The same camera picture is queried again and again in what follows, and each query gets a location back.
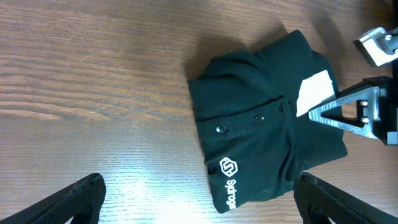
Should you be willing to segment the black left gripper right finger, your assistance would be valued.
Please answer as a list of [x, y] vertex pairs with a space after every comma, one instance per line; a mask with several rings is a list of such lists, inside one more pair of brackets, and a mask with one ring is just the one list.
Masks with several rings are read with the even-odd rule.
[[397, 217], [308, 172], [296, 179], [294, 199], [304, 223], [397, 223]]

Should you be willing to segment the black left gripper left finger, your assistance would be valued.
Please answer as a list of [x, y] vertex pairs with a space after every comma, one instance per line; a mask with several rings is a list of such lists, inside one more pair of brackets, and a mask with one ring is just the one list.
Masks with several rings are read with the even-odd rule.
[[104, 203], [106, 186], [103, 176], [92, 173], [51, 196], [11, 215], [1, 224], [97, 224]]

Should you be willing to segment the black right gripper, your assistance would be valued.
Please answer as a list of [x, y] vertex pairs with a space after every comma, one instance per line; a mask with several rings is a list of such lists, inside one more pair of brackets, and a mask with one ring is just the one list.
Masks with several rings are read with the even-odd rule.
[[[397, 1], [392, 2], [392, 10], [395, 29]], [[380, 139], [387, 146], [396, 146], [397, 59], [388, 64], [392, 65], [392, 77], [379, 77], [381, 87], [368, 86], [350, 90], [311, 109], [308, 112], [309, 119], [366, 138]]]

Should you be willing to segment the black polo shirt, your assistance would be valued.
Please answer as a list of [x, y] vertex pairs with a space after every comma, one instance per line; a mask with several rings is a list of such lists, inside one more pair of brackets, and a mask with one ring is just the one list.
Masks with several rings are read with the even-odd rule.
[[256, 52], [211, 59], [188, 88], [219, 213], [279, 197], [302, 171], [347, 155], [342, 130], [300, 110], [334, 96], [338, 85], [327, 58], [298, 30]]

